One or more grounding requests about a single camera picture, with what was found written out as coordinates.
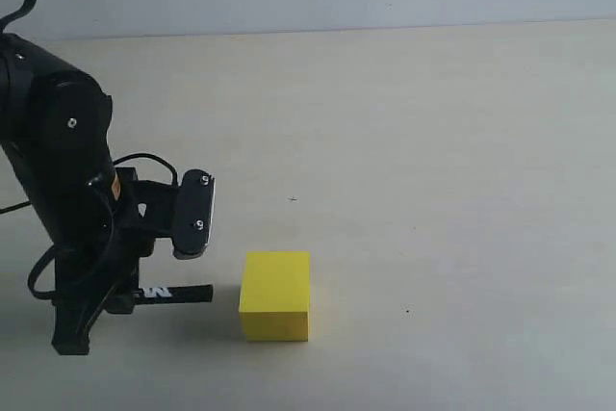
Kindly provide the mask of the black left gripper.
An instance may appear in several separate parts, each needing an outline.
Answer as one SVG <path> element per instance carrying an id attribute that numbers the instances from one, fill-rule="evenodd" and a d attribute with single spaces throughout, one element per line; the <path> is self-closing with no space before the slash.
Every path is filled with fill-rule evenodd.
<path id="1" fill-rule="evenodd" d="M 30 271 L 28 289 L 53 301 L 53 348 L 88 355 L 103 309 L 133 313 L 134 290 L 117 287 L 120 267 L 171 237 L 178 176 L 168 184 L 139 180 L 132 169 L 116 168 L 104 139 L 64 146 L 17 139 L 2 148 L 52 241 Z"/>

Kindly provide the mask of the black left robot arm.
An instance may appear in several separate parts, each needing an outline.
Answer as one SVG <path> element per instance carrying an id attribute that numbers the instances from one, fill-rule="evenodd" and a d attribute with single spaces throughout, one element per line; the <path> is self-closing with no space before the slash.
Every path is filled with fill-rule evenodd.
<path id="1" fill-rule="evenodd" d="M 107 300 L 132 291 L 139 261 L 168 237 L 177 183 L 142 181 L 117 168 L 107 141 L 113 101 L 86 72 L 28 40 L 1 40 L 1 146 L 51 247 L 53 290 L 35 291 L 55 309 L 53 348 L 86 355 Z"/>

